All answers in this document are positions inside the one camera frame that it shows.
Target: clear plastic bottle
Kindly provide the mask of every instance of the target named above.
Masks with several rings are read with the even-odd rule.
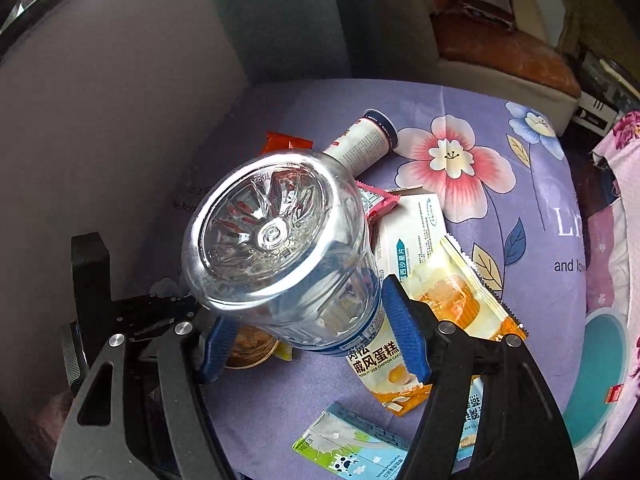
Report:
[[[382,325],[358,187],[322,153],[273,152],[228,174],[191,218],[182,271],[201,304],[297,348],[347,355]]]

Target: brown leather cushion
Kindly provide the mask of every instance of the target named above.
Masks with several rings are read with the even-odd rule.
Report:
[[[458,14],[431,18],[440,57],[493,68],[580,97],[580,85],[562,56],[526,32],[510,32]]]

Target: blue leaf print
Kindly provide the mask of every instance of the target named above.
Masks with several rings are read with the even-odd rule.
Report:
[[[518,223],[513,231],[507,236],[504,243],[504,265],[511,265],[521,259],[524,250],[527,248],[527,236],[524,233],[522,220],[518,218]]]

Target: red tag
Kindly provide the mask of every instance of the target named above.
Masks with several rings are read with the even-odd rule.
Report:
[[[616,384],[616,386],[612,386],[609,388],[607,398],[604,400],[605,404],[618,401],[618,399],[620,398],[620,393],[622,393],[622,386],[622,384]]]

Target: flower center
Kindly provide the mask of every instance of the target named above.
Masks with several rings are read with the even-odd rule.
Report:
[[[556,133],[554,129],[551,127],[551,124],[546,122],[546,119],[541,115],[536,115],[532,112],[529,112],[527,116],[524,118],[524,121],[529,125],[529,127],[534,130],[536,133],[545,136],[545,137],[555,137]]]
[[[457,140],[438,140],[438,147],[430,148],[429,155],[433,157],[429,163],[433,171],[445,170],[451,178],[460,178],[463,171],[471,176],[476,174],[471,167],[474,156],[466,152]]]

